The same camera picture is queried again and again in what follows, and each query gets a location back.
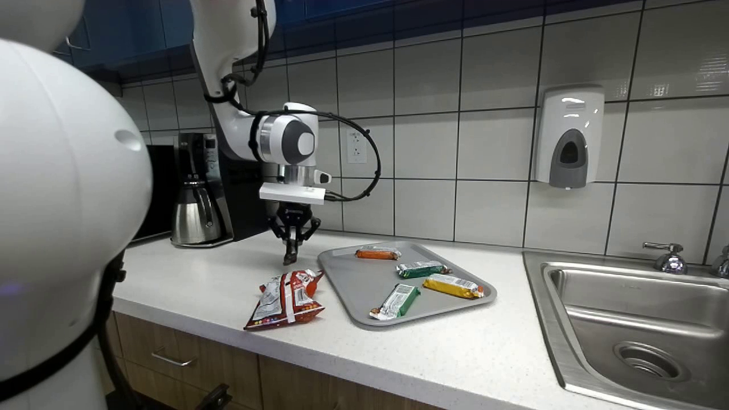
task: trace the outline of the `wooden cabinet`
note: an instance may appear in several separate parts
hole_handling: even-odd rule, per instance
[[[365,385],[260,357],[262,398],[266,410],[434,410]]]
[[[221,383],[229,407],[260,410],[257,355],[115,314],[129,385],[170,407],[197,407]]]

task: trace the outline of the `stainless steel sink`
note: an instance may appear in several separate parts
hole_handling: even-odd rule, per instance
[[[565,389],[632,407],[729,407],[729,282],[525,255]]]

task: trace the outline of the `coffee machine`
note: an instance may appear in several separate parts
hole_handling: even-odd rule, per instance
[[[268,228],[266,204],[257,198],[262,163],[229,160],[213,131],[182,131],[176,163],[180,192],[170,239],[177,247],[213,247]]]

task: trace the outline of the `soap dispenser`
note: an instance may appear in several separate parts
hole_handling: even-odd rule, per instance
[[[545,93],[536,180],[579,189],[596,178],[607,95],[599,86]]]

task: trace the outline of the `white tiled wall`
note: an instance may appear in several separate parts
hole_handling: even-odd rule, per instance
[[[729,243],[729,3],[642,0],[495,27],[268,61],[251,109],[299,99],[371,129],[383,181],[315,212],[328,229],[647,255],[682,242],[693,262]],[[539,95],[599,85],[609,104],[596,184],[534,181]],[[194,74],[129,85],[150,144],[210,128]],[[318,165],[358,193],[367,144],[322,122]]]

